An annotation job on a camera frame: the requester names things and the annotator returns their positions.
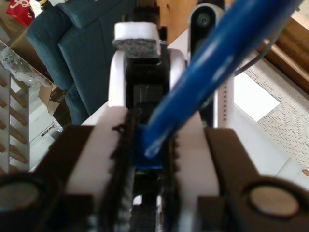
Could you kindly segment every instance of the red bag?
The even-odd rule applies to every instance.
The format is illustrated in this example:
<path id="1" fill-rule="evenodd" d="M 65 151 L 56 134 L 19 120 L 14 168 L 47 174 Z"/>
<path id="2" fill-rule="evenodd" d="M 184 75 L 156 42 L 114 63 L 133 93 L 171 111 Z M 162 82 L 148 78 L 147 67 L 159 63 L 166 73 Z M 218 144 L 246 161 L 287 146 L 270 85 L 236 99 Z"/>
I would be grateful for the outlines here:
<path id="1" fill-rule="evenodd" d="M 33 18 L 29 13 L 29 9 L 29 0 L 11 0 L 6 13 L 16 19 L 22 25 L 29 26 L 33 21 Z"/>

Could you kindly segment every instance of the patterned rug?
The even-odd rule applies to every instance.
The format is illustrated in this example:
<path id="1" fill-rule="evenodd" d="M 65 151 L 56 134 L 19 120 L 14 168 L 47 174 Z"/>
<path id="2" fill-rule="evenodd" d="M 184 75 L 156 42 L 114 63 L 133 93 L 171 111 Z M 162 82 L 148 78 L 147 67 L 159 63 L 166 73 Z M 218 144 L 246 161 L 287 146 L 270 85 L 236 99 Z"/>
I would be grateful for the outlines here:
<path id="1" fill-rule="evenodd" d="M 258 124 L 291 158 L 309 169 L 309 96 L 265 59 L 246 73 L 280 102 Z"/>

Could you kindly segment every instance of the blue handle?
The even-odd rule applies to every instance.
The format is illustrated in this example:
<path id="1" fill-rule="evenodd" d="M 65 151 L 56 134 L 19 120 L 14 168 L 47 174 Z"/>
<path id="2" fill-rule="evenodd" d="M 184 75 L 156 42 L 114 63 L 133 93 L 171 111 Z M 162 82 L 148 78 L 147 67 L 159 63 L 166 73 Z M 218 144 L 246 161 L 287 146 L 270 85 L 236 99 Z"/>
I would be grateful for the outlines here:
<path id="1" fill-rule="evenodd" d="M 237 66 L 302 0 L 237 0 L 213 30 L 143 131 L 146 157 L 177 132 Z"/>

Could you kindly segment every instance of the teal chair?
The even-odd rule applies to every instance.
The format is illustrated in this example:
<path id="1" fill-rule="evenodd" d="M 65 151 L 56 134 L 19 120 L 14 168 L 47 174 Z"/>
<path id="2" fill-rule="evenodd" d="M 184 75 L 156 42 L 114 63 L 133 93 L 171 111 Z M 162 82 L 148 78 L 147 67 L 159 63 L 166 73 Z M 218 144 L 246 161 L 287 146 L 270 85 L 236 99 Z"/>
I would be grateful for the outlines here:
<path id="1" fill-rule="evenodd" d="M 55 85 L 68 91 L 74 124 L 107 101 L 113 28 L 136 5 L 137 0 L 70 0 L 46 9 L 29 26 L 27 39 Z"/>

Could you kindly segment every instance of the gray circle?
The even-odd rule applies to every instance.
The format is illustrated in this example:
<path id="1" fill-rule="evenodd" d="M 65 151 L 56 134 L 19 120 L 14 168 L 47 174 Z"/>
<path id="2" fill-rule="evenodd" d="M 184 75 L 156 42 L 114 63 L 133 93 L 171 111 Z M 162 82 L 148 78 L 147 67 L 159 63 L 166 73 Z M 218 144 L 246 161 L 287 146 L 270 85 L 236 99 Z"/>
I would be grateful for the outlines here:
<path id="1" fill-rule="evenodd" d="M 261 213 L 275 217 L 291 217 L 299 210 L 298 200 L 288 191 L 274 186 L 254 188 L 250 201 Z"/>
<path id="2" fill-rule="evenodd" d="M 205 28 L 210 24 L 210 22 L 211 22 L 211 18 L 206 13 L 200 13 L 197 17 L 197 24 L 200 27 Z"/>
<path id="3" fill-rule="evenodd" d="M 32 183 L 14 182 L 0 187 L 0 213 L 23 209 L 39 198 L 40 192 Z"/>

